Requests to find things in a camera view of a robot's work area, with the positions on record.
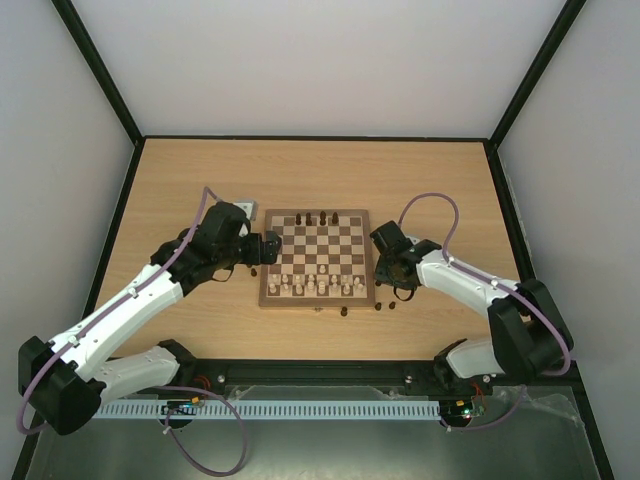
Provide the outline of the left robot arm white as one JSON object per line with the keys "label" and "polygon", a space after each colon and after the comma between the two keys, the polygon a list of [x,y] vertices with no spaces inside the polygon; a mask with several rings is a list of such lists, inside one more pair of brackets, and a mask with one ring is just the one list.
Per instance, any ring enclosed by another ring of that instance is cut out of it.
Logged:
{"label": "left robot arm white", "polygon": [[165,386],[180,362],[165,347],[118,360],[112,354],[147,321],[177,303],[220,270],[272,265],[282,239],[251,229],[252,202],[200,208],[192,226],[163,243],[137,276],[91,315],[43,341],[34,336],[18,351],[18,390],[47,426],[68,435],[98,409],[122,396]]}

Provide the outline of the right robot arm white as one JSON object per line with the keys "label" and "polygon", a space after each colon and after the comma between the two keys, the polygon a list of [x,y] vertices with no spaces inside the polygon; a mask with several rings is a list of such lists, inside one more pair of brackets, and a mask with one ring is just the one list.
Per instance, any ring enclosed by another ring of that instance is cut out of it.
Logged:
{"label": "right robot arm white", "polygon": [[379,252],[374,271],[378,283],[410,295],[420,287],[437,290],[488,321],[487,338],[459,340],[436,356],[436,379],[443,389],[458,391],[483,375],[528,383],[539,375],[568,371],[574,341],[544,283],[490,275],[435,242],[405,235],[394,221],[370,238]]}

